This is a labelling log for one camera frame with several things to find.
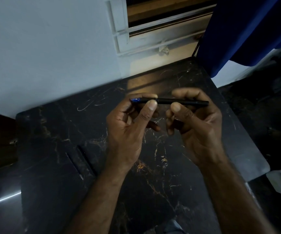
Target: right hand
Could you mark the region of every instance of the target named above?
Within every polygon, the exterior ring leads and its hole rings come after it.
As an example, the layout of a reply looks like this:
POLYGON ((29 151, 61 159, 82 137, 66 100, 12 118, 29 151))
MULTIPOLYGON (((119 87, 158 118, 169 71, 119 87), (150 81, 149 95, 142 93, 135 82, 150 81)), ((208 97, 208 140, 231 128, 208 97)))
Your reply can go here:
POLYGON ((222 114, 218 107, 198 88, 178 88, 172 91, 172 95, 209 101, 209 106, 196 110, 193 106, 172 103, 166 111, 168 134, 174 134, 174 129, 179 130, 184 146, 190 152, 189 158, 198 167, 227 161, 221 142, 222 114))

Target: left hand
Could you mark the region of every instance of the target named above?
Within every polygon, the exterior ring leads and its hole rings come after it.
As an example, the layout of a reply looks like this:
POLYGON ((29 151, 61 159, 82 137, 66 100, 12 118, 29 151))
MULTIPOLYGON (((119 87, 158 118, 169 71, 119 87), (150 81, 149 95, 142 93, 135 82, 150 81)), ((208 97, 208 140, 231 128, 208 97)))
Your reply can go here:
POLYGON ((139 110, 132 105, 132 98, 157 98, 156 94, 130 94, 119 103, 107 116, 108 127, 108 154, 106 168, 115 169, 116 172, 126 174, 137 161, 145 128, 150 127, 159 131, 160 127, 151 122, 150 119, 158 115, 157 102, 150 100, 145 105, 141 105, 139 110))

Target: blue curtain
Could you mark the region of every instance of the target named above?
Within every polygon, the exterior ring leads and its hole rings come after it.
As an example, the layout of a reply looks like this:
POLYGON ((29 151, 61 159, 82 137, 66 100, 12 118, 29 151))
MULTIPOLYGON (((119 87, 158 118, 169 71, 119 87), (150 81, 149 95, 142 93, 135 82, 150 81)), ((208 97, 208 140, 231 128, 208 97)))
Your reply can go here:
POLYGON ((197 53, 214 77, 228 60, 246 66, 281 47, 281 0, 219 0, 197 53))

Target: white window frame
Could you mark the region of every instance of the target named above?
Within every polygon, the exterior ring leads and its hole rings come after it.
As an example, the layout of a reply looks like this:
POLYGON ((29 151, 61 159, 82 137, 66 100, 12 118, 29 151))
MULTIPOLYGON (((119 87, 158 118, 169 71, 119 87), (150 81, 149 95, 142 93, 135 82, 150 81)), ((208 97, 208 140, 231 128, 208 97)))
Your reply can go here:
POLYGON ((158 48, 205 32, 212 16, 210 10, 216 6, 210 5, 165 19, 129 27, 126 0, 107 0, 106 2, 118 56, 130 55, 140 51, 158 48), (189 16, 192 18, 188 18, 187 21, 130 37, 131 32, 189 16))

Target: forearm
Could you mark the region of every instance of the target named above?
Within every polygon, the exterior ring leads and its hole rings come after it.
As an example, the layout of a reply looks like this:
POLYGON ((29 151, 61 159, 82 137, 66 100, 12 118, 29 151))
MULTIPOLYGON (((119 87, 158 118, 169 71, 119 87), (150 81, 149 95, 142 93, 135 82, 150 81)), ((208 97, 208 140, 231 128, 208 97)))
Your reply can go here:
POLYGON ((124 178, 125 173, 105 168, 73 217, 67 233, 108 233, 124 178))
POLYGON ((200 170, 222 233, 276 233, 229 162, 212 164, 200 170))

